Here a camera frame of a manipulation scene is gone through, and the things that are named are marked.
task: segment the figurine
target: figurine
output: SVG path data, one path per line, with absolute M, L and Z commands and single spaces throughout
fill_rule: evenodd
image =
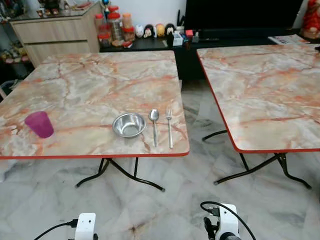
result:
M 176 30 L 176 27 L 175 27 L 172 23 L 168 23 L 168 24 L 165 26 L 164 34 L 165 34 L 166 36 L 168 36 L 169 33 L 174 34 L 175 30 Z
M 140 24 L 135 26 L 135 35 L 138 38 L 142 38 L 142 36 L 144 35 L 144 27 Z
M 108 19 L 108 14 L 110 13 L 108 8 L 109 0 L 101 0 L 101 2 L 104 6 L 103 13 L 104 13 L 105 19 Z
M 44 12 L 42 11 L 42 9 L 38 9 L 36 12 L 38 13 L 40 18 L 44 16 Z
M 147 26 L 144 27 L 144 34 L 143 38 L 153 38 L 154 37 L 154 26 L 151 24 L 148 24 Z
M 157 25 L 155 25 L 156 27 L 156 34 L 158 36 L 158 38 L 164 37 L 165 36 L 165 25 L 163 25 L 162 23 L 158 23 Z
M 301 33 L 309 39 L 320 38 L 320 0 L 309 0 Z
M 44 0 L 45 15 L 50 16 L 59 14 L 59 0 Z

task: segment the wooden cabinet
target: wooden cabinet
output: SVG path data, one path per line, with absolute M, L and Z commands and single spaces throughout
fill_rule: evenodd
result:
M 13 19 L 11 25 L 36 68 L 51 55 L 98 53 L 95 14 L 100 12 L 96 2 L 79 14 L 37 19 L 26 16 Z

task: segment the black metal table leg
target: black metal table leg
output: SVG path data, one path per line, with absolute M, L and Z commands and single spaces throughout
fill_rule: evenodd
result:
M 138 171 L 138 157 L 135 158 L 135 164 L 134 164 L 134 176 L 137 176 L 137 171 Z
M 115 161 L 113 161 L 112 159 L 110 160 L 110 163 L 115 166 L 120 172 L 122 172 L 124 175 L 126 175 L 128 178 L 132 179 L 132 180 L 135 180 L 137 182 L 140 182 L 140 183 L 143 183 L 143 184 L 148 184 L 152 187 L 155 187 L 157 189 L 159 189 L 160 191 L 162 192 L 165 192 L 166 189 L 164 189 L 163 187 L 159 186 L 158 184 L 155 184 L 151 181 L 147 181 L 147 180 L 143 180 L 143 179 L 140 179 L 136 176 L 132 176 L 130 173 L 126 172 L 121 166 L 119 166 Z M 136 158 L 135 159 L 135 167 L 134 169 L 136 169 L 138 166 L 138 159 Z
M 254 168 L 251 168 L 247 171 L 244 171 L 244 172 L 240 172 L 240 173 L 237 173 L 237 174 L 234 174 L 234 175 L 231 175 L 231 176 L 227 176 L 227 177 L 224 177 L 218 181 L 214 181 L 213 184 L 214 185 L 218 185 L 220 183 L 223 183 L 225 181 L 228 181 L 228 180 L 231 180 L 231 179 L 235 179 L 235 178 L 238 178 L 238 177 L 242 177 L 242 176 L 245 176 L 245 175 L 248 175 L 248 174 L 252 174 L 253 172 L 267 166 L 268 164 L 272 163 L 273 161 L 277 160 L 278 159 L 278 156 L 277 155 L 274 155 L 273 157 L 269 158 L 268 160 L 264 161 L 263 163 L 259 164 L 258 166 L 255 166 Z
M 119 166 L 115 161 L 113 161 L 112 158 L 102 158 L 101 159 L 101 162 L 100 162 L 100 166 L 99 166 L 99 169 L 98 169 L 98 173 L 93 175 L 93 176 L 89 176 L 89 177 L 86 177 L 85 179 L 82 179 L 80 182 L 78 182 L 75 187 L 78 188 L 80 187 L 80 185 L 82 185 L 83 183 L 89 181 L 89 180 L 92 180 L 92 179 L 95 179 L 99 176 L 101 176 L 106 170 L 107 170 L 107 167 L 109 164 L 112 164 L 113 166 L 115 166 L 116 169 L 118 169 L 121 173 L 123 173 L 124 175 L 126 175 L 128 178 L 132 179 L 132 180 L 135 180 L 137 182 L 140 182 L 140 183 L 143 183 L 143 184 L 148 184 L 152 187 L 155 187 L 157 189 L 159 189 L 160 191 L 162 192 L 165 192 L 166 189 L 151 182 L 151 181 L 147 181 L 147 180 L 144 180 L 144 179 L 140 179 L 137 177 L 137 171 L 138 171 L 138 157 L 135 158 L 135 164 L 134 164 L 134 175 L 132 176 L 130 173 L 126 172 L 121 166 Z
M 243 162 L 243 165 L 244 165 L 245 169 L 246 169 L 247 171 L 249 171 L 249 167 L 248 167 L 248 164 L 247 164 L 247 161 L 246 161 L 244 155 L 243 155 L 242 153 L 239 153 L 239 154 L 240 154 L 240 157 L 241 157 L 241 160 L 242 160 L 242 162 Z
M 312 187 L 303 179 L 292 176 L 288 172 L 288 166 L 287 166 L 287 157 L 285 153 L 277 153 L 278 161 L 282 167 L 283 173 L 286 177 L 288 177 L 291 180 L 297 181 L 299 183 L 302 183 L 307 189 L 311 189 Z
M 107 159 L 106 159 L 106 163 L 104 164 L 105 158 L 102 158 L 102 159 L 101 159 L 101 162 L 100 162 L 100 166 L 99 166 L 98 173 L 95 174 L 95 175 L 93 175 L 93 176 L 89 176 L 89 177 L 86 177 L 85 179 L 82 179 L 80 182 L 78 182 L 78 183 L 75 185 L 75 187 L 78 188 L 78 187 L 80 187 L 81 184 L 83 184 L 83 183 L 85 183 L 85 182 L 87 182 L 87 181 L 89 181 L 89 180 L 92 180 L 92 179 L 95 179 L 95 178 L 101 176 L 101 175 L 107 170 L 107 167 L 108 167 L 108 165 L 109 165 L 109 163 L 110 163 L 110 162 L 109 162 L 109 159 L 111 159 L 111 158 L 107 158 Z
M 227 133 L 227 130 L 222 130 L 222 131 L 217 131 L 217 132 L 211 133 L 210 135 L 203 137 L 202 141 L 205 141 L 205 140 L 207 140 L 207 139 L 209 139 L 209 138 L 211 138 L 213 136 L 216 136 L 216 135 L 219 135 L 219 134 L 225 134 L 225 133 Z

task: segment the marble floor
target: marble floor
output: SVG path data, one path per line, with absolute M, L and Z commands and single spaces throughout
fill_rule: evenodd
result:
M 53 225 L 96 213 L 100 240 L 206 240 L 200 208 L 203 201 L 234 204 L 258 240 L 315 240 L 320 236 L 320 154 L 288 154 L 288 169 L 312 185 L 284 176 L 277 162 L 220 185 L 213 181 L 244 170 L 226 134 L 202 142 L 224 129 L 207 83 L 183 82 L 190 154 L 140 158 L 138 177 L 166 188 L 161 192 L 132 181 L 109 166 L 106 174 L 75 188 L 93 175 L 99 159 L 22 161 L 0 183 L 0 240 L 31 240 Z M 245 154 L 249 166 L 269 157 Z M 133 171 L 132 158 L 117 159 Z M 240 226 L 243 240 L 250 236 Z M 74 228 L 60 227 L 44 240 L 67 240 Z

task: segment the doll figurine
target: doll figurine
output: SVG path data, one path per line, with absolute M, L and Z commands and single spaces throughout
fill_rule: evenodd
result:
M 144 35 L 144 27 L 140 24 L 135 26 L 135 35 L 138 38 L 142 38 L 142 36 Z
M 301 33 L 309 39 L 320 38 L 320 0 L 309 0 Z
M 168 24 L 165 26 L 164 34 L 165 34 L 166 36 L 168 36 L 169 33 L 174 34 L 175 30 L 176 30 L 176 27 L 175 27 L 172 23 L 168 23 Z
M 155 25 L 156 27 L 156 35 L 158 38 L 164 37 L 165 36 L 165 26 L 162 23 L 158 23 Z
M 144 34 L 143 38 L 153 38 L 154 37 L 154 26 L 151 24 L 148 24 L 147 26 L 144 27 Z

